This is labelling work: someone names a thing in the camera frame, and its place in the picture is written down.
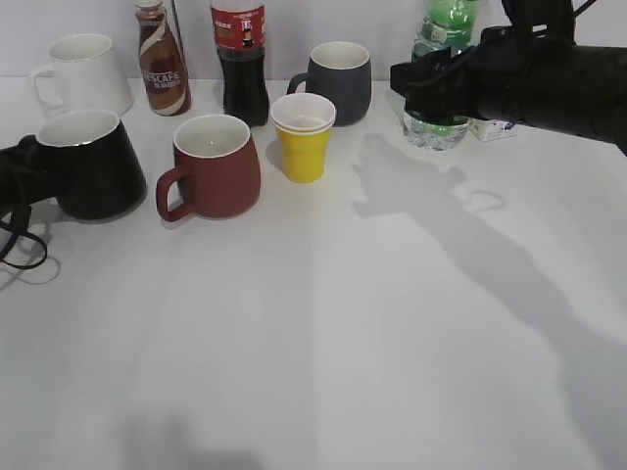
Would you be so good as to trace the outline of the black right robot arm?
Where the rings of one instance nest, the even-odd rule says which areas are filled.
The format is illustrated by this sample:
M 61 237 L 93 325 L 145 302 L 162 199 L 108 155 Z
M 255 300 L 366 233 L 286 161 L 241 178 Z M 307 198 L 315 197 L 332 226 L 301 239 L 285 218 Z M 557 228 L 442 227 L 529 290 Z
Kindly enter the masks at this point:
M 507 26 L 453 56 L 431 52 L 390 68 L 406 110 L 434 124 L 501 120 L 626 149 L 626 51 L 579 45 L 569 1 L 505 1 Z

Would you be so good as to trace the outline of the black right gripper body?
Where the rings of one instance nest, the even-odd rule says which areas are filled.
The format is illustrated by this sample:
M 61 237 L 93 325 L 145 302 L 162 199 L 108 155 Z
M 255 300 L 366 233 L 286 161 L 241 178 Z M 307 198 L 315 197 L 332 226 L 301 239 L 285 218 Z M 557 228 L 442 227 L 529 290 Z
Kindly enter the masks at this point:
M 521 124 L 523 119 L 506 108 L 507 97 L 490 88 L 520 64 L 514 28 L 490 26 L 483 29 L 477 45 L 457 55 L 445 48 L 395 64 L 390 68 L 390 87 L 406 99 L 406 112 L 428 123 L 451 125 L 456 118 L 477 118 Z

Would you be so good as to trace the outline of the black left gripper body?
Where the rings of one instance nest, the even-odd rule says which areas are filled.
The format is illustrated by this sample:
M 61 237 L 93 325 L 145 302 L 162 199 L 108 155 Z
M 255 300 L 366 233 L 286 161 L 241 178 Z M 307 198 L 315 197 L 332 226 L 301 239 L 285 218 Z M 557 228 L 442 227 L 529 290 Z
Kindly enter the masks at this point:
M 57 155 L 40 144 L 34 134 L 1 150 L 1 211 L 17 204 L 34 204 L 57 197 L 62 176 Z

